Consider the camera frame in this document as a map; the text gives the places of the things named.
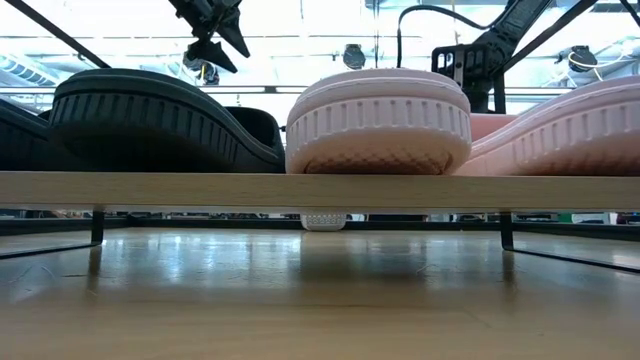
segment white object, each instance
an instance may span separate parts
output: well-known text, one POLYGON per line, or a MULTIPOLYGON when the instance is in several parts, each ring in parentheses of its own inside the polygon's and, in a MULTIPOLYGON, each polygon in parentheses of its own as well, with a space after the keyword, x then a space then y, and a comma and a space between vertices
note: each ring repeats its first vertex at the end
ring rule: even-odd
POLYGON ((470 105, 436 73, 371 69, 307 88, 287 120, 287 173, 450 174, 471 149, 470 105))
POLYGON ((449 214, 429 214, 429 222, 450 222, 449 214))
POLYGON ((302 227, 309 231, 338 231, 347 222, 346 214, 300 215, 302 227))

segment pink shoe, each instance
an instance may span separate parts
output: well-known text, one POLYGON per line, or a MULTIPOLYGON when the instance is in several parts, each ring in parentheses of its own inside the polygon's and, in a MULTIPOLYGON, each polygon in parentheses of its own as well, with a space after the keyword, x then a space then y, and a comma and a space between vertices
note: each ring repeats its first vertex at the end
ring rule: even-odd
POLYGON ((493 134, 517 118, 517 115, 471 114, 471 141, 493 134))
POLYGON ((639 144, 640 76, 619 78, 558 96, 475 141, 456 174, 637 175, 639 144))
POLYGON ((408 69, 347 72, 298 98, 287 173, 450 174, 471 149, 469 101, 453 80, 408 69))

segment shoe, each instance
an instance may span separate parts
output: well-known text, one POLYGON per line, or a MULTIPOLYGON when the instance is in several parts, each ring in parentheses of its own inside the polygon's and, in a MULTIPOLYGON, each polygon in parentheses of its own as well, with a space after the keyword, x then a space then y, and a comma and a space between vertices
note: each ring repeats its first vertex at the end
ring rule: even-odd
POLYGON ((49 142, 49 123, 0 100, 1 171, 89 171, 91 168, 49 142))
POLYGON ((473 143, 457 175, 640 175, 640 76, 590 84, 504 120, 473 143))
POLYGON ((287 121, 291 174, 450 174, 471 150, 469 101, 440 74, 372 69, 306 89, 287 121))
POLYGON ((50 120, 59 144, 103 171, 284 172, 273 117, 228 111, 196 87, 158 73, 75 74, 56 89, 50 120))

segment wooden shelf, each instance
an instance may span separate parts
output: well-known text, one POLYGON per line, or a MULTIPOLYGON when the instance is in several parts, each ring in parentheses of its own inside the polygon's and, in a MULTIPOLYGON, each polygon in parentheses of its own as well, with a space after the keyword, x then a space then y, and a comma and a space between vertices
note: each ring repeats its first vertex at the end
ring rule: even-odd
POLYGON ((637 210, 640 178, 0 172, 0 208, 422 213, 637 210))

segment black shoe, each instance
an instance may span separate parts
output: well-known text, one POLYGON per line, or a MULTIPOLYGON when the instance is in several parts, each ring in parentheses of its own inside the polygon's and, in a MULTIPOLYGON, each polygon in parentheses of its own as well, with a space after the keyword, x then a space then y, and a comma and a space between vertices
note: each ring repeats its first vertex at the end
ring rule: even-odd
POLYGON ((284 172, 273 117, 227 111, 196 87, 158 73, 73 75, 56 89, 50 121, 56 141, 103 171, 284 172))
POLYGON ((0 100, 1 171, 87 171, 82 161, 52 144, 49 123, 0 100))

